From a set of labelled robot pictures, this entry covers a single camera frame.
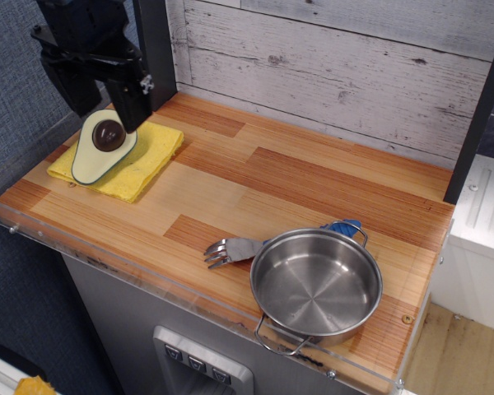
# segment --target black metal post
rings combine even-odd
[[[464,139],[463,147],[459,153],[458,161],[455,164],[454,173],[450,179],[448,189],[445,194],[445,202],[455,204],[463,189],[468,172],[472,166],[479,142],[481,141],[488,119],[494,107],[494,60],[488,72],[485,86],[479,97],[478,106],[474,111],[472,122],[468,128],[467,137]]]
[[[165,0],[133,0],[139,47],[155,88],[152,110],[159,109],[177,92]]]

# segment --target metal pot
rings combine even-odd
[[[254,298],[263,316],[254,332],[277,354],[295,355],[307,342],[332,344],[355,335],[376,310],[382,295],[377,263],[362,244],[326,229],[299,229],[268,241],[250,271]],[[266,317],[275,326],[304,339],[293,351],[268,346],[259,329]]]

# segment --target yellow cloth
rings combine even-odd
[[[16,386],[14,395],[56,395],[56,392],[40,376],[36,376],[21,379]]]
[[[182,142],[183,133],[179,130],[145,122],[137,129],[135,147],[98,181],[84,186],[125,202],[134,202]],[[72,176],[76,151],[75,142],[48,168],[48,174],[68,182],[76,182]]]

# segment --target fork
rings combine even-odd
[[[357,232],[357,227],[361,227],[361,222],[357,220],[335,221],[320,226],[320,228],[327,228],[348,237],[352,237]],[[242,237],[221,239],[208,247],[207,251],[205,251],[204,255],[208,257],[205,259],[205,263],[211,263],[208,268],[214,269],[227,263],[244,261],[245,259],[252,258],[256,255],[268,241],[269,240],[265,240],[261,242]]]
[[[204,255],[208,256],[205,262],[212,263],[208,268],[213,269],[226,263],[244,261],[256,255],[263,243],[265,242],[242,237],[221,239],[205,251]]]

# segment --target wood plank wall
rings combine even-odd
[[[171,0],[191,95],[453,168],[494,56],[494,1]]]

